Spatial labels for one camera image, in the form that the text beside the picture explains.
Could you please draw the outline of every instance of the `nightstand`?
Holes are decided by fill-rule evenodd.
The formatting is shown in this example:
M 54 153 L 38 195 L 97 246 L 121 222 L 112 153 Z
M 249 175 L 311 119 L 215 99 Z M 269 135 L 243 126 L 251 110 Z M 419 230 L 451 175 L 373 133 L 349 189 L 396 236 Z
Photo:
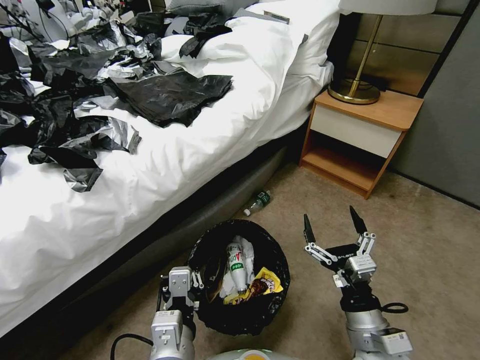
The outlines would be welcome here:
M 315 98 L 299 165 L 368 199 L 422 103 L 385 91 L 374 104 L 355 105 L 324 91 Z

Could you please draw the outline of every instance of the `green bottle label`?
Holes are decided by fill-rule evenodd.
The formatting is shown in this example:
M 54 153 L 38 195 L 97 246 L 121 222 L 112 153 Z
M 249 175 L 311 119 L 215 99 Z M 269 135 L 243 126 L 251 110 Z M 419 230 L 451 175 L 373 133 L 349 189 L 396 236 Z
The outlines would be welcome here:
M 232 266 L 230 266 L 230 271 L 243 269 L 243 268 L 244 268 L 244 265 L 241 262 L 237 262 L 237 263 L 233 264 Z
M 261 203 L 265 206 L 270 202 L 270 195 L 265 191 L 259 193 L 256 198 L 261 201 Z

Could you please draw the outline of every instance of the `carpet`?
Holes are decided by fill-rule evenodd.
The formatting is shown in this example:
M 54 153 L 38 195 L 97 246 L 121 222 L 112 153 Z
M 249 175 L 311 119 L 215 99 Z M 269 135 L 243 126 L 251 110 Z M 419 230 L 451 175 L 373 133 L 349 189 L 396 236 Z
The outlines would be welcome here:
M 386 173 L 369 200 L 288 164 L 267 184 L 273 200 L 249 219 L 264 227 L 288 260 L 291 285 L 273 322 L 258 336 L 227 336 L 196 321 L 195 358 L 245 348 L 270 349 L 300 359 L 351 359 L 341 292 L 332 274 L 303 247 L 307 213 L 324 248 L 353 243 L 353 205 L 377 236 L 371 287 L 383 304 L 403 302 L 406 314 L 387 314 L 408 332 L 412 359 L 475 359 L 480 339 L 480 212 L 404 177 Z M 241 211 L 238 218 L 244 218 Z M 165 267 L 181 266 L 183 253 Z M 62 360 L 106 360 L 123 333 L 151 337 L 159 275 L 127 298 L 65 352 Z M 116 360 L 148 359 L 150 347 L 122 340 Z

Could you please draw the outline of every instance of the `white bottle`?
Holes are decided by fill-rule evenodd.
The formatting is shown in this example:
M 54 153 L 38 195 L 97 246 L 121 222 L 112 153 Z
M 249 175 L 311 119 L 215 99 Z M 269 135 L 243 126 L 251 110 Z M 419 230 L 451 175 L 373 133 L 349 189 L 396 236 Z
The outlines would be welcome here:
M 247 270 L 245 269 L 245 259 L 242 245 L 238 242 L 232 242 L 226 247 L 228 256 L 228 268 L 231 278 L 235 283 L 237 291 L 242 294 L 247 291 Z

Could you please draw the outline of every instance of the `snack wrapper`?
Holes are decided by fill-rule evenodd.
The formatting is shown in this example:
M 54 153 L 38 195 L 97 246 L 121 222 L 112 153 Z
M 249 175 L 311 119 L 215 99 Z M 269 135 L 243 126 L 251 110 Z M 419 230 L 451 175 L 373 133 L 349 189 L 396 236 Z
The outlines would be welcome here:
M 244 303 L 250 298 L 254 298 L 256 296 L 279 293 L 283 291 L 283 289 L 284 288 L 280 284 L 280 279 L 278 276 L 272 271 L 268 270 L 266 267 L 262 267 L 245 293 L 227 296 L 223 299 L 223 304 L 237 305 Z

